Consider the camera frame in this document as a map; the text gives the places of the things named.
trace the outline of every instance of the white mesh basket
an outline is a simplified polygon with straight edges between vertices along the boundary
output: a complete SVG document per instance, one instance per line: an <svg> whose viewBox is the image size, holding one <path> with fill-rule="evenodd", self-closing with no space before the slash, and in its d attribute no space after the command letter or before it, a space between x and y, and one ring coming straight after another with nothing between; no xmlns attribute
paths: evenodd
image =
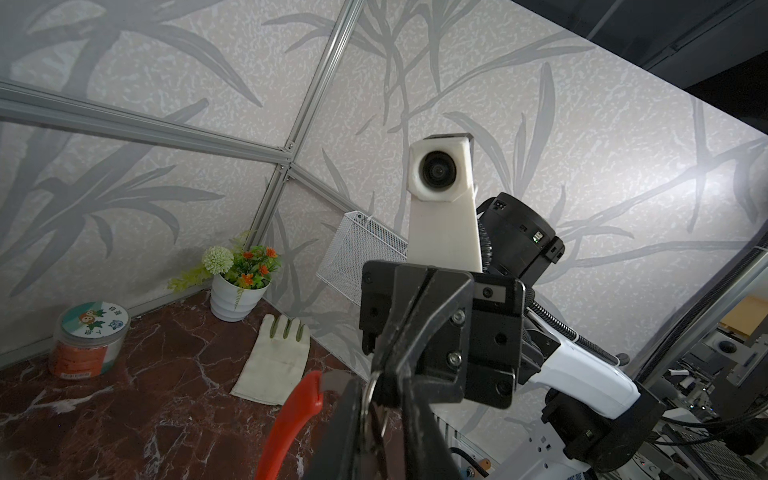
<svg viewBox="0 0 768 480"><path fill-rule="evenodd" d="M368 260L404 263L408 242L364 212L344 214L317 276L360 304L362 265Z"/></svg>

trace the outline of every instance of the potted plant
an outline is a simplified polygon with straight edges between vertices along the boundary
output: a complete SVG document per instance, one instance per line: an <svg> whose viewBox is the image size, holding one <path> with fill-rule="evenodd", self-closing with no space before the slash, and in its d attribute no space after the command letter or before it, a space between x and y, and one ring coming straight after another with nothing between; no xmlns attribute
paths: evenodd
<svg viewBox="0 0 768 480"><path fill-rule="evenodd" d="M213 277L210 310L225 322L239 322L264 296L272 273L280 268L275 249L256 245L243 248L248 232L232 239L232 247L211 247L203 253L200 265L168 282L168 288L182 292Z"/></svg>

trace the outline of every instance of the black motor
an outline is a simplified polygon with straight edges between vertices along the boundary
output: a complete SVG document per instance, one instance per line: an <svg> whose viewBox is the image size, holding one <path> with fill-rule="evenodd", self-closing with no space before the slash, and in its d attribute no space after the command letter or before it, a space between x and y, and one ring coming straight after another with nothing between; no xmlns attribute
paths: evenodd
<svg viewBox="0 0 768 480"><path fill-rule="evenodd" d="M517 277L531 288L565 253L549 223L512 195L487 199L478 213L493 249L489 273Z"/></svg>

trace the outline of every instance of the jar lid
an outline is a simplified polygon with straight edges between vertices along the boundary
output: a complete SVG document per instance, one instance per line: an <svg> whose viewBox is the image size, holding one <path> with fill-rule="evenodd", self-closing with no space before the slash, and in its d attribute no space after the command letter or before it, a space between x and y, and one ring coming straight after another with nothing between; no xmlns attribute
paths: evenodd
<svg viewBox="0 0 768 480"><path fill-rule="evenodd" d="M125 308L114 303L83 303L64 313L61 329L72 336L99 339L121 331L128 319Z"/></svg>

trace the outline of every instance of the red marble surface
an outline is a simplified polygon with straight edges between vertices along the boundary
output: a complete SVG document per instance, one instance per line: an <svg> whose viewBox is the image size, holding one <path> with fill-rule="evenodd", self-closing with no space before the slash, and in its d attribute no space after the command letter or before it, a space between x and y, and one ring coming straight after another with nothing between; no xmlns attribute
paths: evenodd
<svg viewBox="0 0 768 480"><path fill-rule="evenodd" d="M243 322L225 323L210 313L207 297L135 319L102 376L56 379L42 357L0 371L0 478L253 478L280 407L229 391L261 319L278 312L262 301ZM329 369L348 370L312 340L306 371ZM301 477L335 401L326 395L279 478Z"/></svg>

